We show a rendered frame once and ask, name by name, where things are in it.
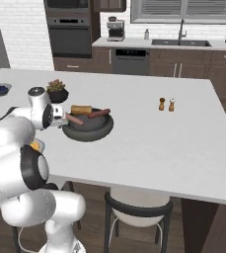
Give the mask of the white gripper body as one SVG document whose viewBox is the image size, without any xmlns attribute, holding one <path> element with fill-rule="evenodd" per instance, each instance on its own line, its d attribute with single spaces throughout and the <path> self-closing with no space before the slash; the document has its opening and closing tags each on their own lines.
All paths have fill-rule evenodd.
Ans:
<svg viewBox="0 0 226 253">
<path fill-rule="evenodd" d="M 68 124 L 68 120 L 65 116 L 65 110 L 59 104 L 53 104 L 53 121 L 52 125 L 54 127 L 60 127 Z"/>
</svg>

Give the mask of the reddish brown sausage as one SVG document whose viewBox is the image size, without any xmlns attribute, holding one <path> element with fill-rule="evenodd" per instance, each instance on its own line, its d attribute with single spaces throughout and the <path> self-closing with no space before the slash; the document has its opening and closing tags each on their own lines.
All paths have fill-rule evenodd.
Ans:
<svg viewBox="0 0 226 253">
<path fill-rule="evenodd" d="M 104 116 L 104 115 L 107 115 L 111 112 L 110 109 L 104 109 L 104 110 L 98 110 L 98 111 L 95 111 L 95 112 L 92 112 L 88 115 L 88 118 L 89 119 L 94 119 L 94 118 L 97 118 L 97 117 L 100 117 L 100 116 Z"/>
<path fill-rule="evenodd" d="M 65 113 L 65 118 L 66 118 L 68 121 L 70 121 L 70 122 L 72 122 L 72 123 L 74 123 L 74 124 L 77 124 L 77 125 L 79 125 L 79 126 L 83 126 L 83 125 L 84 125 L 84 122 L 83 122 L 83 121 L 81 121 L 81 120 L 79 120 L 79 119 L 77 119 L 77 118 L 75 118 L 75 117 L 73 117 L 73 116 L 71 116 L 71 115 L 69 115 L 69 114 L 67 114 L 67 113 Z"/>
</svg>

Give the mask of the golden brown bun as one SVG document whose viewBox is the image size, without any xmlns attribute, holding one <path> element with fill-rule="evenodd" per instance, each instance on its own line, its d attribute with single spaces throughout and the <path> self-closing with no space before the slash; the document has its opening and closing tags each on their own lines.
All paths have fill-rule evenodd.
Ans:
<svg viewBox="0 0 226 253">
<path fill-rule="evenodd" d="M 71 114 L 72 115 L 89 115 L 92 113 L 93 108 L 91 106 L 71 106 Z"/>
</svg>

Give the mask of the dark grey bowl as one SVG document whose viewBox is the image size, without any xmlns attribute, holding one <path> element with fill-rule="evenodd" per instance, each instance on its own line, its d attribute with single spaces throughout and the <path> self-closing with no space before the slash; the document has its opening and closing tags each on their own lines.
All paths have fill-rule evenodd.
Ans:
<svg viewBox="0 0 226 253">
<path fill-rule="evenodd" d="M 84 114 L 75 115 L 70 113 L 70 116 L 84 122 L 82 126 L 68 122 L 67 125 L 62 127 L 62 131 L 67 137 L 77 141 L 96 141 L 107 136 L 113 129 L 113 118 L 110 114 L 92 119 Z"/>
</svg>

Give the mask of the potted plant in black pot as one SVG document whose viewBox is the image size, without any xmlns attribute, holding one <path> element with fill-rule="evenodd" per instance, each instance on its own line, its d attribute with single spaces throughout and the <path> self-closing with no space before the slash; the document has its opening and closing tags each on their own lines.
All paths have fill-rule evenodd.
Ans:
<svg viewBox="0 0 226 253">
<path fill-rule="evenodd" d="M 50 81 L 46 87 L 49 99 L 52 103 L 63 103 L 68 98 L 68 91 L 65 89 L 65 84 L 59 79 Z"/>
</svg>

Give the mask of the grey dishwasher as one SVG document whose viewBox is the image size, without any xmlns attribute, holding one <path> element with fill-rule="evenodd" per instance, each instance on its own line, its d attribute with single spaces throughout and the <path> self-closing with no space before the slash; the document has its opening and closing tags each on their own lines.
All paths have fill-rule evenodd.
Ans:
<svg viewBox="0 0 226 253">
<path fill-rule="evenodd" d="M 112 56 L 113 74 L 144 75 L 149 71 L 147 48 L 116 48 Z"/>
</svg>

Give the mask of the silver coffee machine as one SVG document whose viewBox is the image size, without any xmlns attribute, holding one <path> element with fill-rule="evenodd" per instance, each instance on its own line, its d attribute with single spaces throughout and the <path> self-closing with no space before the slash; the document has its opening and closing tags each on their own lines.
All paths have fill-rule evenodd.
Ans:
<svg viewBox="0 0 226 253">
<path fill-rule="evenodd" d="M 111 16 L 107 22 L 107 28 L 109 32 L 108 42 L 122 42 L 124 40 L 124 20 Z"/>
</svg>

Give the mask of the dark microwave oven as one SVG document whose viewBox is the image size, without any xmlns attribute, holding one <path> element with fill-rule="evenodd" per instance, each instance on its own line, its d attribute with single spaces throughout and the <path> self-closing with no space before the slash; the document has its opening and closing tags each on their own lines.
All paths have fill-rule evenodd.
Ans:
<svg viewBox="0 0 226 253">
<path fill-rule="evenodd" d="M 43 0 L 48 12 L 88 13 L 88 0 Z"/>
</svg>

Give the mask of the black and white stool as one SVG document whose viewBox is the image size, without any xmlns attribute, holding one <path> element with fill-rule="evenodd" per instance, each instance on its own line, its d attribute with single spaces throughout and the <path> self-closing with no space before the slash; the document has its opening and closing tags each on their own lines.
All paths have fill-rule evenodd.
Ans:
<svg viewBox="0 0 226 253">
<path fill-rule="evenodd" d="M 110 252 L 113 232 L 119 233 L 119 223 L 133 227 L 156 225 L 155 243 L 160 253 L 166 253 L 173 202 L 163 194 L 144 193 L 126 187 L 111 187 L 105 193 L 106 220 L 104 253 Z"/>
</svg>

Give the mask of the dark sink basin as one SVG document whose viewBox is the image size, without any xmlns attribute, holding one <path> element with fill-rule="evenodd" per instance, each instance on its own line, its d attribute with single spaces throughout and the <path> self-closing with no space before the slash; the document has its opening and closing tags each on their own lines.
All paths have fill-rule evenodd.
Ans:
<svg viewBox="0 0 226 253">
<path fill-rule="evenodd" d="M 209 41 L 152 40 L 152 45 L 211 46 Z"/>
</svg>

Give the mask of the brown base cupboards run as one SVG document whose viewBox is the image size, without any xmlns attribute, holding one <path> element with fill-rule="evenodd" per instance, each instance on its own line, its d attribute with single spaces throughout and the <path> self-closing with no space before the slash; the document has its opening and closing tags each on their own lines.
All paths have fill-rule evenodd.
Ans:
<svg viewBox="0 0 226 253">
<path fill-rule="evenodd" d="M 59 71 L 112 73 L 112 47 L 95 46 L 91 58 L 55 57 Z M 151 48 L 148 53 L 149 76 L 209 79 L 221 100 L 226 100 L 226 50 Z"/>
</svg>

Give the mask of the silver tap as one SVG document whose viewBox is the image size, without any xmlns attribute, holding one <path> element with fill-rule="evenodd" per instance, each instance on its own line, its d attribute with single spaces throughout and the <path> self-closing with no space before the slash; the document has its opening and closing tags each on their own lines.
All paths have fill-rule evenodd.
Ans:
<svg viewBox="0 0 226 253">
<path fill-rule="evenodd" d="M 178 37 L 178 40 L 180 41 L 182 38 L 185 38 L 187 36 L 187 32 L 183 33 L 184 31 L 184 23 L 185 23 L 185 20 L 182 19 L 181 20 L 181 24 L 180 24 L 180 30 L 179 30 L 179 37 Z"/>
</svg>

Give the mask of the window with grey blinds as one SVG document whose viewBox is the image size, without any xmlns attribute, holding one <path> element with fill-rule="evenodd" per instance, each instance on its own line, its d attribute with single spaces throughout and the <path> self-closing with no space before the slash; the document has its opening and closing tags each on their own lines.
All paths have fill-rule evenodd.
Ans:
<svg viewBox="0 0 226 253">
<path fill-rule="evenodd" d="M 226 24 L 226 0 L 131 0 L 132 24 Z"/>
</svg>

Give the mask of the dark wall oven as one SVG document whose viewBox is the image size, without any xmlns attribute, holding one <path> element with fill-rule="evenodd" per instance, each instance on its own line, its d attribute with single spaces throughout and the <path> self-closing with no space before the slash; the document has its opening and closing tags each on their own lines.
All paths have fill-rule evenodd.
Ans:
<svg viewBox="0 0 226 253">
<path fill-rule="evenodd" d="M 54 57 L 89 58 L 91 29 L 87 17 L 47 17 L 51 52 Z"/>
</svg>

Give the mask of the brown wall cupboard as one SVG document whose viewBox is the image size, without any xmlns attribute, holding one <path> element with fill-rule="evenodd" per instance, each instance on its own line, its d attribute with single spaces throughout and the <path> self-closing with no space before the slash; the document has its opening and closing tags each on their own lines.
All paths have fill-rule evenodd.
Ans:
<svg viewBox="0 0 226 253">
<path fill-rule="evenodd" d="M 94 0 L 96 12 L 124 12 L 126 0 Z"/>
</svg>

